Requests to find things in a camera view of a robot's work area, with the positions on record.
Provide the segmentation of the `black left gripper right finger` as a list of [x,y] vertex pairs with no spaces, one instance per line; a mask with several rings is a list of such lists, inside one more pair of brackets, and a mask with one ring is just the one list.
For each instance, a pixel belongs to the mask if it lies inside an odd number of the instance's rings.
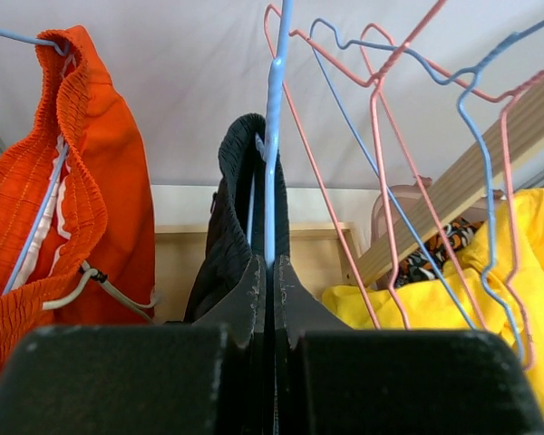
[[275,264],[281,434],[544,434],[513,352],[472,330],[355,330]]

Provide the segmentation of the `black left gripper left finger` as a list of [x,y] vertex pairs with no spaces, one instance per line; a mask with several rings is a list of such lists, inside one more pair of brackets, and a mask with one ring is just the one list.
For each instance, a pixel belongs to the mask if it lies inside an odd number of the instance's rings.
[[194,324],[45,326],[0,376],[0,434],[261,434],[266,269]]

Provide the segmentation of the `camouflage orange black shorts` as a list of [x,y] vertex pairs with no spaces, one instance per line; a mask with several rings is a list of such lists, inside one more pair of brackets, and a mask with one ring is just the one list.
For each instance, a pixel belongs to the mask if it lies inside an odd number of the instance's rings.
[[[455,218],[451,223],[442,227],[442,232],[448,239],[454,252],[467,247],[482,222],[470,222],[463,217]],[[434,280],[436,274],[433,267],[442,270],[443,265],[450,260],[450,255],[443,243],[441,234],[435,234],[423,243],[424,249],[418,248],[399,263],[394,287],[399,288],[411,283]]]

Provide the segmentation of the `yellow shorts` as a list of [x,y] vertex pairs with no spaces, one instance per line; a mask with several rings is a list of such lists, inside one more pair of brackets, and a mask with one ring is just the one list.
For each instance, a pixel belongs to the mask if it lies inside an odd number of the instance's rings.
[[[510,305],[518,325],[522,325],[523,321],[512,295],[517,294],[525,305],[535,356],[527,375],[544,413],[544,188],[518,191],[513,205],[516,208],[519,269],[509,281],[507,276],[512,269],[509,210],[507,205],[501,205],[495,211],[496,260],[489,272],[488,284]],[[397,289],[398,300],[403,304],[411,326],[439,329],[466,327],[464,314],[460,313],[446,292],[450,287],[469,317],[475,315],[468,299],[473,295],[490,331],[513,346],[514,332],[505,311],[482,287],[481,272],[490,262],[489,253],[487,228],[481,226],[471,243],[457,253],[460,272],[448,262],[442,270],[443,281],[422,281]]]

